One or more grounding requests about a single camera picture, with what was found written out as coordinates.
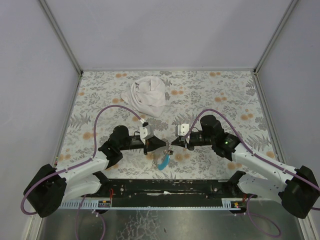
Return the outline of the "blue key tag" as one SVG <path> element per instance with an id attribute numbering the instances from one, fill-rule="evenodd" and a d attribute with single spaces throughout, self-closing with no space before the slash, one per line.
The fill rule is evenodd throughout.
<path id="1" fill-rule="evenodd" d="M 157 165 L 157 169 L 159 171 L 164 170 L 168 166 L 170 159 L 171 156 L 169 154 L 165 154 L 163 160 Z"/>

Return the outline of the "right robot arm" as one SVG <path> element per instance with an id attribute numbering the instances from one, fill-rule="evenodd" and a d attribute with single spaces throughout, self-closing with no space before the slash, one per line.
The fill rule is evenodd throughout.
<path id="1" fill-rule="evenodd" d="M 259 155 L 239 136 L 225 132 L 213 115 L 200 119 L 201 130 L 192 131 L 189 124 L 176 126 L 176 140 L 171 144 L 190 151 L 195 147 L 211 146 L 216 155 L 239 163 L 257 172 L 263 178 L 239 173 L 236 184 L 245 194 L 253 194 L 275 201 L 291 215 L 305 219 L 320 197 L 320 188 L 313 171 L 296 168 Z"/>

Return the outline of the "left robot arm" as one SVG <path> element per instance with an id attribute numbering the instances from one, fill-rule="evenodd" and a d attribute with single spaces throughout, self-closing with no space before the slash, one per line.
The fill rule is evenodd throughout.
<path id="1" fill-rule="evenodd" d="M 24 190 L 23 199 L 31 204 L 35 214 L 45 218 L 64 202 L 97 193 L 108 181 L 102 171 L 117 164 L 123 151 L 142 149 L 146 155 L 166 145 L 146 123 L 139 128 L 138 135 L 130 135 L 124 125 L 116 126 L 94 157 L 61 168 L 42 166 Z"/>

